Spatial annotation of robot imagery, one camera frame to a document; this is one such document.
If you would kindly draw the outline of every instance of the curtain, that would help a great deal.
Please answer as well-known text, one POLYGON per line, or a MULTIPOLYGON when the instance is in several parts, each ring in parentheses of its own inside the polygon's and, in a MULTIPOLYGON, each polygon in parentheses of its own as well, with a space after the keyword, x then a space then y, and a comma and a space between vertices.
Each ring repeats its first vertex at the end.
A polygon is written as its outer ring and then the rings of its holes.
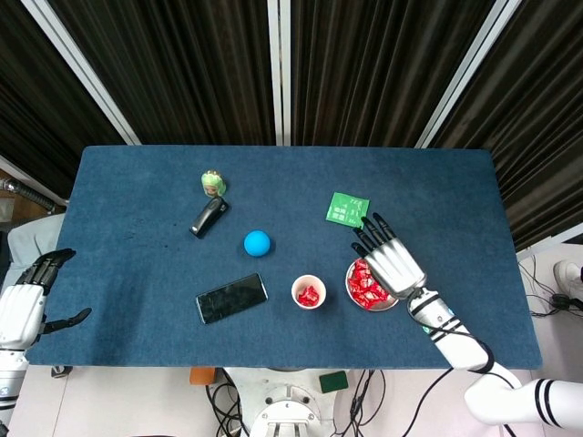
POLYGON ((485 148, 517 249, 583 220, 583 2, 523 1, 432 147, 485 148))
POLYGON ((50 0, 145 144, 275 144, 267 4, 50 0))
POLYGON ((291 4, 292 143, 412 147, 492 2, 291 4))
POLYGON ((20 2, 0 14, 0 155, 68 198, 81 153, 121 137, 20 2))

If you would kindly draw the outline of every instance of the phone screen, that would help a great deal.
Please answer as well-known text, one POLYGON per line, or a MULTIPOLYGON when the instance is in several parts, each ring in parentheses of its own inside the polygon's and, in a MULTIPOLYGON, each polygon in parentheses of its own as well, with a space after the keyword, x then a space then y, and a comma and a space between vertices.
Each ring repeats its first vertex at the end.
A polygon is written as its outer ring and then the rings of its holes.
POLYGON ((204 323, 221 320, 267 300, 260 276, 255 273, 197 296, 199 313, 204 323))

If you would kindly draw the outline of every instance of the green packet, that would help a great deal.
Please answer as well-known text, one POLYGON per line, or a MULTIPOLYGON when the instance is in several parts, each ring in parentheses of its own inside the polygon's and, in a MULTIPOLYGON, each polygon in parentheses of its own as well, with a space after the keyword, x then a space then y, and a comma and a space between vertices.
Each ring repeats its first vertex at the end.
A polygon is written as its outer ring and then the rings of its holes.
POLYGON ((351 228, 362 228, 361 217, 366 216, 369 200, 367 198, 356 198, 348 194, 334 193, 326 220, 339 223, 351 228))

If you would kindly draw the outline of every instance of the red candy wrapper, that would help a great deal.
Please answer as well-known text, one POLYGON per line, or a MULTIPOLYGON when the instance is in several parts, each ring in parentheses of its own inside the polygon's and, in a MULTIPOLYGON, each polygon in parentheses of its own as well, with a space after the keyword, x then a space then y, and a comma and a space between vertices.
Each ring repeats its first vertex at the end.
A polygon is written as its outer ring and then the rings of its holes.
POLYGON ((358 259, 354 263, 354 270, 348 279, 351 295, 359 305, 367 310, 380 302, 389 299, 389 293, 381 287, 373 278, 373 274, 364 259, 358 259))
POLYGON ((298 295, 298 302, 304 307, 313 307, 318 303, 318 300, 320 300, 320 295, 312 285, 303 289, 298 295))

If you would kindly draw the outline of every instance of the white cup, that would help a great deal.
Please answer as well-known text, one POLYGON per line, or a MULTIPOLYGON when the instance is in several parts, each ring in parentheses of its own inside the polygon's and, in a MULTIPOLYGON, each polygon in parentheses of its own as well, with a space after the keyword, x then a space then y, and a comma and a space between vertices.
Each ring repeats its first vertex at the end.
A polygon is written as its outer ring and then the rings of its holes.
POLYGON ((291 286, 291 296, 293 297, 293 301, 297 303, 300 308, 304 310, 315 310, 320 305, 322 305, 326 299, 326 287, 319 278, 316 278, 313 275, 303 275, 293 282, 293 285, 291 286), (302 291, 304 291, 306 287, 310 286, 313 286, 316 289, 320 299, 313 307, 306 307, 305 305, 301 305, 301 303, 298 301, 298 296, 302 293, 302 291))

